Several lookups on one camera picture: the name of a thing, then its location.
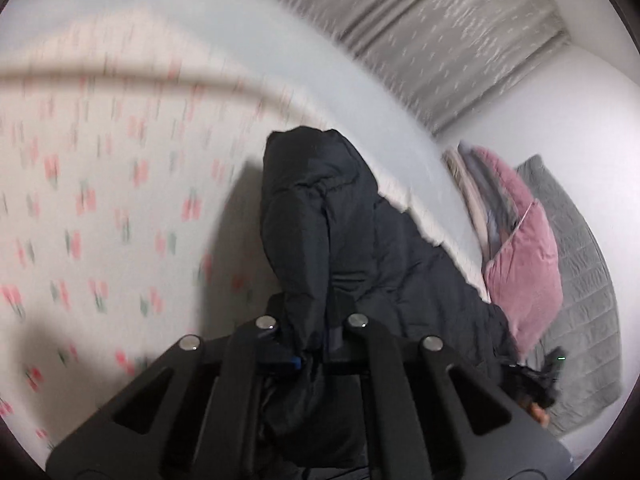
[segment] white wall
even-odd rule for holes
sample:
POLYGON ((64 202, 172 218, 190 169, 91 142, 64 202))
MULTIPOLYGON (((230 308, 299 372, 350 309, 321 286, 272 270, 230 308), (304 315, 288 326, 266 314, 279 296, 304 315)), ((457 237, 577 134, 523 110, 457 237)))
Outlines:
POLYGON ((569 47, 491 106, 463 118, 460 139, 512 166, 540 153, 591 227, 612 276, 622 332, 623 396, 563 442, 578 463, 606 434, 640 372, 640 88, 579 47, 569 47))
POLYGON ((609 0, 553 0, 572 40, 640 85, 640 53, 609 0))

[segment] black jacket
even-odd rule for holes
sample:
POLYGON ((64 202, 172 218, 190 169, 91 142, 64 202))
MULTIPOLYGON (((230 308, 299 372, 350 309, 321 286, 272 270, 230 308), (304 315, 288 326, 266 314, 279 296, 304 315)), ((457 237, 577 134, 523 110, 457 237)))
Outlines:
MULTIPOLYGON (((261 235, 284 292, 271 309, 282 311, 284 333, 305 357, 301 375, 281 384, 265 411, 268 427, 285 449, 308 438, 309 431, 314 447, 321 447, 323 430, 308 423, 322 420, 318 410, 325 410, 344 421, 341 436, 327 448, 340 442, 344 455, 360 451, 362 441, 346 437, 348 425, 360 420, 350 418, 353 410, 336 407, 340 393, 334 395, 336 386, 322 376, 316 359, 331 289, 348 294, 358 312, 385 323, 396 335, 441 337, 496 382, 498 358, 515 360, 500 308, 484 303, 446 251, 425 241, 408 214, 378 195, 368 166, 335 130, 301 126, 271 134, 264 153, 261 235)), ((343 400, 359 402, 349 388, 338 388, 343 400)), ((340 434, 336 420, 330 427, 340 434)), ((315 462, 298 451, 289 459, 315 462)))

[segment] metal screw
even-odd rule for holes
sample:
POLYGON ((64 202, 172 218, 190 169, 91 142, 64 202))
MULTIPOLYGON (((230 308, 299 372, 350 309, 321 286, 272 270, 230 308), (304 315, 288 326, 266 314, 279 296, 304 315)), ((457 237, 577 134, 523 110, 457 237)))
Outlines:
POLYGON ((347 318, 347 323, 354 328, 364 328, 369 323, 369 318, 364 314, 351 314, 347 318))
POLYGON ((261 330, 273 330, 278 325, 278 322, 271 316, 260 316, 255 320, 255 325, 261 330))
POLYGON ((196 335, 186 335, 178 343, 183 350, 195 350, 200 346, 200 338, 196 335))
POLYGON ((438 336, 429 335, 422 340, 422 346, 424 346, 427 350, 431 350, 432 352, 439 352, 440 350, 442 350, 444 343, 438 336))

